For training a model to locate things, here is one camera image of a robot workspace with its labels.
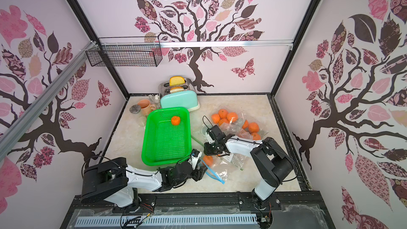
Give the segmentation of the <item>clear blue-zip bag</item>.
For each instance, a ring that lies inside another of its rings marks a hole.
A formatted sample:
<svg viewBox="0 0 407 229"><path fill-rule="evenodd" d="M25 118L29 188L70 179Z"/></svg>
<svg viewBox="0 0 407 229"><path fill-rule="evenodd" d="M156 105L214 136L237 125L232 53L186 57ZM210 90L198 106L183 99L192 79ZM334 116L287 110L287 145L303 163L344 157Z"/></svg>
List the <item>clear blue-zip bag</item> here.
<svg viewBox="0 0 407 229"><path fill-rule="evenodd" d="M240 154L227 156L208 156L201 158L201 165L207 168L206 175L210 178L225 184L233 172L243 171L247 157Z"/></svg>

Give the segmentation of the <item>orange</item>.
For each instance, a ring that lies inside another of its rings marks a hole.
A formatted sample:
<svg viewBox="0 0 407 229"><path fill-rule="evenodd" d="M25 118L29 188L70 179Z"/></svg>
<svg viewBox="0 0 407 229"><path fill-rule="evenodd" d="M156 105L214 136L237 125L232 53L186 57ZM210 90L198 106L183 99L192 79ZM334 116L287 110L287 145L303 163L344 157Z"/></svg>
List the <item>orange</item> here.
<svg viewBox="0 0 407 229"><path fill-rule="evenodd" d="M173 117L171 118L171 124L172 124L173 126L179 126L180 123L181 123L181 118L180 118L179 116L173 116Z"/></svg>

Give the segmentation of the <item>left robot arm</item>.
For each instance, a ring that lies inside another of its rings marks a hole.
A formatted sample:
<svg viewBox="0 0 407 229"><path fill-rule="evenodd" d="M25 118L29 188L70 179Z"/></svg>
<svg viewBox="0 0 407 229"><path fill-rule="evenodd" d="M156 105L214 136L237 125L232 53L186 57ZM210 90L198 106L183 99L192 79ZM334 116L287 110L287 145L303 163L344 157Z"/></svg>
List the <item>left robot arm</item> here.
<svg viewBox="0 0 407 229"><path fill-rule="evenodd" d="M119 157L83 171L82 204L107 201L120 208L136 203L136 190L166 192L183 186L189 179L200 181L207 171L199 156L156 171L137 169Z"/></svg>

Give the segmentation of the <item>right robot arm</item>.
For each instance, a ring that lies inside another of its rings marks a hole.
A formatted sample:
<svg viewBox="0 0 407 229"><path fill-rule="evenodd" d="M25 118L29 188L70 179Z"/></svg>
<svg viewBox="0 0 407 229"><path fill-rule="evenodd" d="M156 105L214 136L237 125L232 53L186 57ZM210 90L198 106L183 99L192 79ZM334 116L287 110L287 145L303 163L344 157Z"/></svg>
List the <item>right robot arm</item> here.
<svg viewBox="0 0 407 229"><path fill-rule="evenodd" d="M223 157L238 154L254 161L262 177L252 191L253 202L258 206L263 206L295 169L294 160L271 137L261 141L249 140L227 135L217 125L207 129L206 134L209 141L204 144L205 155Z"/></svg>

